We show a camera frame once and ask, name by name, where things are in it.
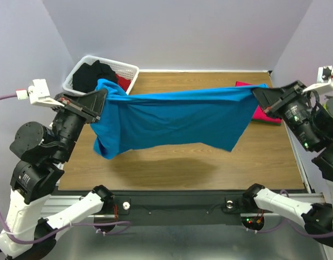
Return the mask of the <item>blue t shirt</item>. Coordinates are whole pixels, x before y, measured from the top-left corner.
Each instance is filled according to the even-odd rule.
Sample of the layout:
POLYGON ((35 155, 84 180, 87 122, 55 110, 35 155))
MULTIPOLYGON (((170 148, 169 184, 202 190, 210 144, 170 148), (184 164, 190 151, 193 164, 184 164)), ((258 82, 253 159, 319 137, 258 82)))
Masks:
POLYGON ((107 96, 92 124, 94 151, 105 159, 129 150, 202 143, 232 151, 258 106, 253 86, 128 95, 105 79, 107 96))

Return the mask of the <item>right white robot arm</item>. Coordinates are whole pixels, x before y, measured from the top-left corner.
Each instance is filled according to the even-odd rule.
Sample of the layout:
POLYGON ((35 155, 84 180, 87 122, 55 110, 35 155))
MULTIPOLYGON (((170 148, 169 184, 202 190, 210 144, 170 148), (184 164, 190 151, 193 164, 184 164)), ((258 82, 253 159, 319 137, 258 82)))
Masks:
POLYGON ((244 209, 278 214, 302 227, 305 236, 333 248, 333 96, 321 104, 318 91, 299 81, 252 92, 267 116, 283 119, 302 147, 318 154, 312 163, 327 183, 331 202, 304 202, 253 184, 243 193, 244 209))

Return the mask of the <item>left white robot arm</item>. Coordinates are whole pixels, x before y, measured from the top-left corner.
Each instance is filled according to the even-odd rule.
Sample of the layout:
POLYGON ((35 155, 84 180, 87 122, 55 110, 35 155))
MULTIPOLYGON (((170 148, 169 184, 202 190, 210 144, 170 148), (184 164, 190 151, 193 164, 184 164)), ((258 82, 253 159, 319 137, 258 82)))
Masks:
POLYGON ((40 216, 84 125, 99 121, 106 96, 105 89, 82 96, 58 94, 50 101, 56 112, 50 126, 32 121, 18 129, 10 150, 19 162, 11 177, 10 206, 0 234, 0 252, 7 259, 41 259, 67 230, 92 214, 113 209, 113 193, 99 185, 67 209, 40 216))

